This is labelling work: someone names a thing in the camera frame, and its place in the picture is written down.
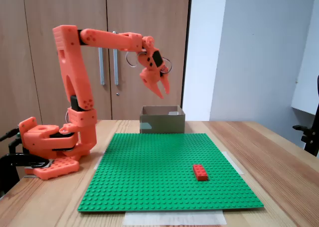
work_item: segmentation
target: cardboard box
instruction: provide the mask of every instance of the cardboard box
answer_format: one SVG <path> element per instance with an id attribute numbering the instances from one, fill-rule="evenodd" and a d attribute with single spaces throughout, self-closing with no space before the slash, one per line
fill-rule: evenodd
<path id="1" fill-rule="evenodd" d="M 180 106 L 143 106 L 140 133 L 184 133 L 185 113 Z"/>

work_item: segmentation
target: green lego baseplate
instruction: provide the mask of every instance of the green lego baseplate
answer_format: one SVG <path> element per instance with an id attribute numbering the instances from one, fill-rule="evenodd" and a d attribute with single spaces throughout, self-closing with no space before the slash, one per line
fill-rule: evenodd
<path id="1" fill-rule="evenodd" d="M 197 181 L 201 164 L 208 181 Z M 261 208 L 263 203 L 206 134 L 113 136 L 80 212 Z"/>

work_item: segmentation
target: tape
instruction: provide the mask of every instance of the tape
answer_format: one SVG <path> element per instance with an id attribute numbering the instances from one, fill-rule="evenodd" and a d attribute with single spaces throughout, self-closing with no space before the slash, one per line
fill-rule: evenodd
<path id="1" fill-rule="evenodd" d="M 169 112 L 168 115 L 178 115 L 178 112 L 176 112 L 176 111 Z"/>
<path id="2" fill-rule="evenodd" d="M 152 126 L 148 122 L 141 122 L 140 129 L 151 129 Z"/>
<path id="3" fill-rule="evenodd" d="M 102 161 L 102 158 L 103 158 L 103 156 L 104 156 L 104 153 L 105 153 L 105 151 L 103 151 L 102 156 L 100 156 L 98 162 L 96 163 L 96 165 L 95 165 L 95 167 L 94 167 L 94 170 L 98 169 L 98 167 L 99 167 L 99 165 L 100 165 L 100 162 Z"/>
<path id="4" fill-rule="evenodd" d="M 244 172 L 230 158 L 230 156 L 227 154 L 227 151 L 222 151 L 221 153 L 223 153 L 223 155 L 226 157 L 227 161 L 234 167 L 234 169 L 238 172 L 239 175 L 244 175 Z"/>
<path id="5" fill-rule="evenodd" d="M 226 219 L 222 210 L 126 212 L 123 221 L 124 226 L 207 226 L 226 224 Z"/>

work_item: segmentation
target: orange 3d printed part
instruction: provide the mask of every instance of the orange 3d printed part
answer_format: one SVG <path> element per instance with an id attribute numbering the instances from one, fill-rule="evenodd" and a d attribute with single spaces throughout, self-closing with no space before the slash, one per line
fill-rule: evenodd
<path id="1" fill-rule="evenodd" d="M 78 30 L 74 25 L 61 25 L 53 29 L 61 68 L 61 75 L 68 101 L 70 123 L 62 128 L 56 125 L 38 125 L 34 117 L 19 124 L 21 142 L 29 154 L 55 161 L 47 168 L 26 168 L 27 174 L 41 179 L 54 178 L 78 171 L 78 160 L 90 153 L 96 144 L 94 109 L 89 78 L 84 66 L 81 45 L 132 51 L 145 66 L 140 77 L 151 91 L 163 98 L 158 81 L 169 94 L 168 68 L 154 47 L 154 39 L 136 33 L 110 33 L 106 31 Z"/>

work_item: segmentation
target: red lego brick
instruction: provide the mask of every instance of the red lego brick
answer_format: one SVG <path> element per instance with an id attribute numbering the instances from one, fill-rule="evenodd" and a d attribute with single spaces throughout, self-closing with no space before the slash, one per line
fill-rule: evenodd
<path id="1" fill-rule="evenodd" d="M 208 180 L 208 175 L 202 165 L 193 165 L 193 171 L 198 181 Z"/>

